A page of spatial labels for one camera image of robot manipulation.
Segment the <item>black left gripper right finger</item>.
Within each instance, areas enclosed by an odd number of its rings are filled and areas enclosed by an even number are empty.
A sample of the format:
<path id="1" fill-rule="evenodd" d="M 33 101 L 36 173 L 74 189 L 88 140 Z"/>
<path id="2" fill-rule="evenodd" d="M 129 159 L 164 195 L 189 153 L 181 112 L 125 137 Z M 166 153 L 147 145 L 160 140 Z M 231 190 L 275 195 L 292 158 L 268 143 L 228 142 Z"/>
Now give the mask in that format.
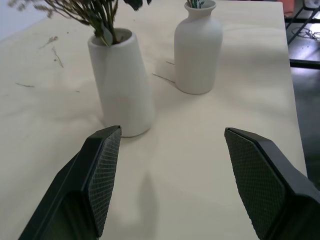
<path id="1" fill-rule="evenodd" d="M 259 240 L 320 240 L 320 190 L 276 144 L 224 131 L 237 190 Z"/>

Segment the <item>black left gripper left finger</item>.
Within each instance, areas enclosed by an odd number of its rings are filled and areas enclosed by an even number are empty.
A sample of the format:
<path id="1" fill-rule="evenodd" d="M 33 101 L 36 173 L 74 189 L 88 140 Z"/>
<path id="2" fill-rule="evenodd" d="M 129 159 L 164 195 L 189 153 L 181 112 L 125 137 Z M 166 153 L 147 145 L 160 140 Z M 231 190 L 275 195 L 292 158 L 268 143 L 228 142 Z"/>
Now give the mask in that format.
<path id="1" fill-rule="evenodd" d="M 56 174 L 18 240 L 99 240 L 115 184 L 122 129 L 96 131 Z"/>

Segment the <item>dried brown flower bouquet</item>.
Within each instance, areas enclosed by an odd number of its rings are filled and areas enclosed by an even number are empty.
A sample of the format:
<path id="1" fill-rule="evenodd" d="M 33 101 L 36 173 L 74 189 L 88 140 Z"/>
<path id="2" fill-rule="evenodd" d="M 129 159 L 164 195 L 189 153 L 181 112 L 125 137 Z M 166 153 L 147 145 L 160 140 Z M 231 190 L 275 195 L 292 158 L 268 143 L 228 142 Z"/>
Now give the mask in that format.
<path id="1" fill-rule="evenodd" d="M 8 0 L 8 7 L 24 11 L 29 5 L 44 12 L 48 18 L 59 14 L 94 29 L 90 40 L 102 49 L 114 49 L 137 40 L 128 29 L 115 28 L 119 0 Z"/>

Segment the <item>tall tapered white vase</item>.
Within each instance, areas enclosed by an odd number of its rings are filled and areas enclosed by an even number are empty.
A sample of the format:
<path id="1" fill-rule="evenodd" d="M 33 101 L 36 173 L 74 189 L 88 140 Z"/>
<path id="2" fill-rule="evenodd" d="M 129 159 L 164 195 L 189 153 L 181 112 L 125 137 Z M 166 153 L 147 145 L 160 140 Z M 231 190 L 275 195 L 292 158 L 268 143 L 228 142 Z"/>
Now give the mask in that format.
<path id="1" fill-rule="evenodd" d="M 87 42 L 105 127 L 120 125 L 123 137 L 143 134 L 155 110 L 150 81 L 134 32 L 117 28 L 118 44 L 106 46 L 91 36 Z"/>

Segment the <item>white bottle-shaped vase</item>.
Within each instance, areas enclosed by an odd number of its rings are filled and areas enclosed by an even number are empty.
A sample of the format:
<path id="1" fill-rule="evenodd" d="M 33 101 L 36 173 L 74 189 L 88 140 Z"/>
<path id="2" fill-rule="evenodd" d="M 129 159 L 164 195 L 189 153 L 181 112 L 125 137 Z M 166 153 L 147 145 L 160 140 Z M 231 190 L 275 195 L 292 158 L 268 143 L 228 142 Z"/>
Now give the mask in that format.
<path id="1" fill-rule="evenodd" d="M 187 94 L 200 95 L 212 90 L 223 42 L 223 28 L 212 17 L 217 4 L 200 0 L 197 8 L 184 4 L 188 12 L 174 32 L 175 84 Z"/>

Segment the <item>black metal frame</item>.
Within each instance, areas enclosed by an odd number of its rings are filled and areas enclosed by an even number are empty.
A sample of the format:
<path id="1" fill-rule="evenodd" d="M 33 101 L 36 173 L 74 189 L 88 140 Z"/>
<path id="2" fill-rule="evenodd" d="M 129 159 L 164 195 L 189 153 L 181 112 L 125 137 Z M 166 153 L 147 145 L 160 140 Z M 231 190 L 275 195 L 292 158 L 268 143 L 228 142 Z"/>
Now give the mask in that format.
<path id="1" fill-rule="evenodd" d="M 311 14 L 307 18 L 299 18 L 302 11 L 311 12 Z M 320 24 L 320 19 L 315 18 L 318 13 L 320 13 L 320 0 L 302 0 L 302 6 L 298 12 L 293 17 L 285 19 L 286 30 L 292 24 L 301 24 L 296 31 L 293 29 L 291 30 L 292 36 L 287 40 L 288 46 L 303 32 L 304 35 L 308 36 L 310 39 L 320 41 L 320 31 L 312 33 L 311 30 L 306 28 L 308 24 Z M 290 58 L 289 63 L 292 68 L 320 70 L 320 61 Z"/>

